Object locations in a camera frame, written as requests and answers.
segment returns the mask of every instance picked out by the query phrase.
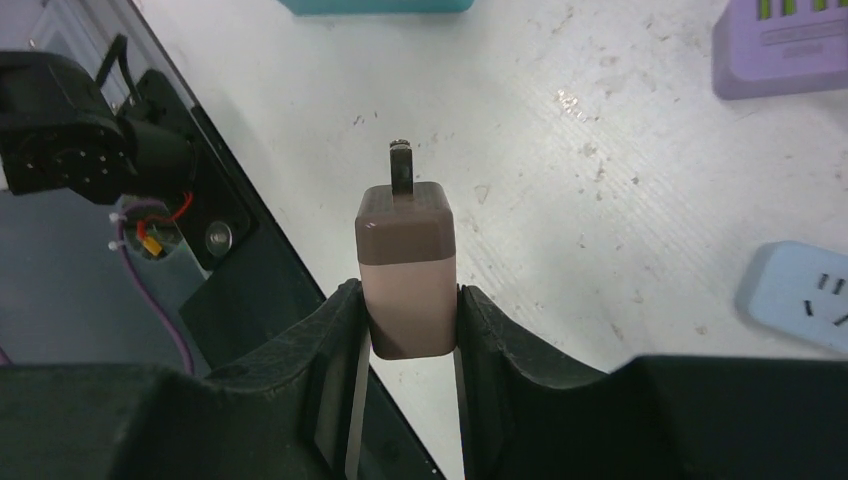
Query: metal prong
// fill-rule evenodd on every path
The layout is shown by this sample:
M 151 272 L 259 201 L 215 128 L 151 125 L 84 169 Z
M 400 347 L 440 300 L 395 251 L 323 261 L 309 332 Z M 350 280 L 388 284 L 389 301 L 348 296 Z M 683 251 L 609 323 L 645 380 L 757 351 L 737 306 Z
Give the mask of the metal prong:
M 412 195 L 412 148 L 407 140 L 389 144 L 392 166 L 392 195 Z

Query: red wire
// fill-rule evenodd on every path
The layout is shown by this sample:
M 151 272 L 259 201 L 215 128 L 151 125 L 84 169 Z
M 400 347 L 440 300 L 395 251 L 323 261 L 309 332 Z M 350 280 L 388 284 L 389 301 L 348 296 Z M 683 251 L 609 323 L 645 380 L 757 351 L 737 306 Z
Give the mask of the red wire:
M 188 207 L 191 206 L 191 202 L 194 200 L 194 192 L 184 192 L 183 197 L 185 198 L 183 206 L 170 217 L 165 218 L 160 215 L 148 215 L 143 220 L 140 220 L 136 224 L 136 235 L 138 235 L 138 239 L 144 240 L 147 238 L 147 224 L 149 222 L 156 220 L 160 223 L 173 223 L 177 221 L 178 218 L 182 217 L 186 210 L 188 210 Z

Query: power socket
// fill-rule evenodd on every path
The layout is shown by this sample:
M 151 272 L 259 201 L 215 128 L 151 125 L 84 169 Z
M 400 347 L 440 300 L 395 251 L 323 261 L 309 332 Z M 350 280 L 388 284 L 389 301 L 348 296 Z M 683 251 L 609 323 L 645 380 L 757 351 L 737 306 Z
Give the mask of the power socket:
M 848 87 L 848 1 L 730 0 L 713 29 L 726 100 Z
M 848 353 L 848 256 L 798 242 L 764 245 L 736 307 L 757 323 Z

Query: wire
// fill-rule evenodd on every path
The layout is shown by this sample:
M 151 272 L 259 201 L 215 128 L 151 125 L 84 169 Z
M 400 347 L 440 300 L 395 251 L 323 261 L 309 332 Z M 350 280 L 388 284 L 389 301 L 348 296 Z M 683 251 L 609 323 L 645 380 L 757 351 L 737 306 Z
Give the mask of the wire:
M 129 60 L 127 60 L 127 46 L 128 40 L 126 35 L 119 33 L 115 36 L 115 39 L 112 40 L 112 45 L 109 46 L 109 50 L 103 57 L 103 62 L 97 70 L 97 75 L 94 77 L 94 81 L 97 83 L 99 88 L 103 88 L 103 85 L 106 84 L 106 79 L 109 77 L 109 72 L 112 71 L 112 67 L 115 65 L 115 60 L 117 60 L 118 68 L 121 70 L 121 77 L 124 79 L 124 83 L 127 84 L 127 88 L 130 90 L 130 98 L 138 104 L 141 103 L 141 94 L 139 94 L 138 88 L 133 81 L 132 74 L 130 74 L 130 64 Z
M 144 285 L 144 282 L 141 280 L 141 277 L 138 274 L 133 263 L 130 261 L 129 252 L 127 252 L 127 246 L 124 242 L 124 218 L 126 218 L 127 214 L 138 210 L 140 208 L 147 207 L 162 207 L 165 208 L 165 204 L 157 201 L 157 200 L 140 200 L 131 205 L 128 205 L 121 212 L 122 217 L 119 217 L 117 222 L 118 225 L 118 252 L 121 255 L 121 260 L 124 264 L 124 267 L 127 269 L 127 272 L 130 275 L 130 280 L 132 280 L 138 292 L 141 294 L 142 298 L 147 302 L 150 306 L 150 309 L 153 310 L 153 313 L 159 317 L 159 320 L 162 322 L 162 326 L 165 327 L 165 330 L 168 331 L 168 334 L 171 336 L 171 339 L 174 341 L 174 345 L 177 347 L 177 350 L 180 352 L 180 357 L 183 360 L 183 370 L 189 375 L 194 375 L 194 359 L 191 356 L 191 350 L 189 350 L 188 343 L 180 331 L 174 326 L 174 322 L 171 321 L 171 318 L 165 312 L 165 309 L 159 305 L 159 302 L 153 298 L 153 295 Z
M 180 207 L 180 209 L 177 210 L 176 213 L 174 213 L 168 218 L 162 217 L 160 215 L 148 215 L 144 217 L 143 220 L 140 220 L 135 226 L 136 235 L 138 236 L 139 241 L 142 241 L 147 238 L 147 224 L 152 222 L 153 220 L 156 220 L 160 223 L 174 223 L 177 221 L 177 219 L 182 217 L 185 214 L 186 210 L 188 210 L 188 207 L 191 206 L 191 202 L 194 201 L 194 192 L 183 192 L 183 199 L 183 206 Z

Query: purple box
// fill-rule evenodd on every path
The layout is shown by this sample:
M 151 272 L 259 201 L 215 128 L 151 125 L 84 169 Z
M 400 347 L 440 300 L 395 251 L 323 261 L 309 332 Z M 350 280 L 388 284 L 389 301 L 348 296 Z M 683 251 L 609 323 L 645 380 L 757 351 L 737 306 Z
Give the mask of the purple box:
M 713 90 L 723 99 L 848 87 L 841 0 L 730 0 L 713 29 Z

